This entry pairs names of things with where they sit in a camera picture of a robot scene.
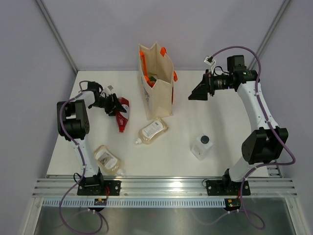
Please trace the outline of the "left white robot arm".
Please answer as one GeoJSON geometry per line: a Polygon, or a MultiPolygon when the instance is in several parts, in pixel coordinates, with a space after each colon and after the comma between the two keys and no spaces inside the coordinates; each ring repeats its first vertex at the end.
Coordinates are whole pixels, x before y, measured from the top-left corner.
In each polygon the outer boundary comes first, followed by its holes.
{"type": "Polygon", "coordinates": [[[78,95],[68,101],[57,103],[57,125],[59,135],[72,145],[82,169],[82,176],[77,180],[81,187],[88,186],[94,195],[104,192],[105,183],[88,141],[90,129],[87,109],[100,108],[108,116],[116,112],[126,113],[111,85],[103,87],[95,81],[87,81],[87,88],[80,89],[78,95]]]}

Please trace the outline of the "square bottle black cap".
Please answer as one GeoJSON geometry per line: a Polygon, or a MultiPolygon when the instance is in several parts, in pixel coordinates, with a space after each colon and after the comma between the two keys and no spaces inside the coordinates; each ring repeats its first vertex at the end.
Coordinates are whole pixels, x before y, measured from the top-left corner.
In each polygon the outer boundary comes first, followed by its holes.
{"type": "Polygon", "coordinates": [[[210,137],[201,133],[195,138],[191,146],[191,152],[199,161],[202,161],[208,156],[208,152],[212,146],[213,142],[210,137]]]}

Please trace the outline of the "clear Malory soap bottle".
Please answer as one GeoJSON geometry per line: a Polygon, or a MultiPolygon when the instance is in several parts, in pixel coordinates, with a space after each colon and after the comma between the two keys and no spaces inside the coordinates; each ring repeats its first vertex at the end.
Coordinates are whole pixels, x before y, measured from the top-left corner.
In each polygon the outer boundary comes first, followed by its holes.
{"type": "Polygon", "coordinates": [[[107,175],[125,175],[122,161],[110,152],[105,145],[101,145],[95,150],[94,158],[100,164],[100,169],[107,175]]]}

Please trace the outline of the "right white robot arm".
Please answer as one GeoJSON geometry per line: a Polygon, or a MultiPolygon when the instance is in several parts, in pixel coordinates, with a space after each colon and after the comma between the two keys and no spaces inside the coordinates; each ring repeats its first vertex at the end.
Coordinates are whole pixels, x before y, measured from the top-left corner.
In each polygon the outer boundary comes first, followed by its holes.
{"type": "Polygon", "coordinates": [[[227,169],[219,186],[226,194],[233,194],[250,173],[277,160],[289,136],[286,128],[279,127],[264,100],[259,74],[248,70],[243,55],[227,58],[227,73],[214,74],[216,61],[206,57],[206,69],[201,82],[189,95],[189,100],[207,101],[218,90],[233,89],[242,100],[251,127],[251,134],[242,143],[242,156],[227,169]]]}

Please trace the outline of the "clear soap bottle white label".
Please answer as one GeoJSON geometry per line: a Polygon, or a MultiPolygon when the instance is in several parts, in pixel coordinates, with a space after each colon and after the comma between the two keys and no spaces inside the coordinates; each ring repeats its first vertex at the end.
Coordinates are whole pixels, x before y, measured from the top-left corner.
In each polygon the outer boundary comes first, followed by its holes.
{"type": "Polygon", "coordinates": [[[138,131],[135,144],[151,144],[158,136],[162,135],[167,130],[167,123],[158,117],[138,131]]]}

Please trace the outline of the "red Fairy dish soap bottle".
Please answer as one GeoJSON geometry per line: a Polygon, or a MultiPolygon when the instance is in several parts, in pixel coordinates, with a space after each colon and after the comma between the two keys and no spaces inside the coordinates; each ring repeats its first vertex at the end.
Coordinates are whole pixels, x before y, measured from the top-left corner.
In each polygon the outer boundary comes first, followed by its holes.
{"type": "Polygon", "coordinates": [[[118,100],[121,103],[122,107],[126,110],[126,112],[117,111],[115,115],[119,132],[123,133],[129,120],[130,103],[129,100],[124,97],[119,97],[118,100]]]}

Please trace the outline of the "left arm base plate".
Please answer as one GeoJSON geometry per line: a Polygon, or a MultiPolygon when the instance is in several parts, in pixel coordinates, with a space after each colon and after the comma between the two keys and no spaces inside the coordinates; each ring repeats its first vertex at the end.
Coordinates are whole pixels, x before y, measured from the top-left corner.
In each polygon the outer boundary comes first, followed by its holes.
{"type": "Polygon", "coordinates": [[[79,196],[119,196],[120,180],[109,180],[101,175],[84,177],[78,184],[77,195],[79,196]]]}

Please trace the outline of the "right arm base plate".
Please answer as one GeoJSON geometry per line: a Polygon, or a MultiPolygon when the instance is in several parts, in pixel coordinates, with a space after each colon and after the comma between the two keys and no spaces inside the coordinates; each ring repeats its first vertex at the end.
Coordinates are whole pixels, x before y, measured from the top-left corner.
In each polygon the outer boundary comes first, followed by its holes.
{"type": "Polygon", "coordinates": [[[205,180],[205,188],[208,196],[250,196],[248,181],[244,182],[241,190],[241,182],[224,184],[222,180],[205,180]]]}

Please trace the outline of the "floral canvas tote bag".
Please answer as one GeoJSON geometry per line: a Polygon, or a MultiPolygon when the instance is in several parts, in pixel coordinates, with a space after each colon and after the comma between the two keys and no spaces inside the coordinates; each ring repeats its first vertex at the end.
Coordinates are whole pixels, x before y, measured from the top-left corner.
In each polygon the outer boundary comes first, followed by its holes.
{"type": "Polygon", "coordinates": [[[178,77],[166,48],[158,43],[150,48],[139,44],[138,56],[138,82],[147,119],[171,116],[178,77]],[[145,76],[156,79],[153,87],[147,84],[145,76]]]}

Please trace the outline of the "green dish soap bottle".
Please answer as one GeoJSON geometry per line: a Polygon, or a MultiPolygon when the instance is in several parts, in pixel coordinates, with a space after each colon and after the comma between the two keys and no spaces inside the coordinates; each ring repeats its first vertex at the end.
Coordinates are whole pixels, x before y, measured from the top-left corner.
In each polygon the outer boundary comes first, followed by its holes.
{"type": "Polygon", "coordinates": [[[156,79],[153,76],[145,76],[146,82],[150,87],[156,83],[156,79]]]}

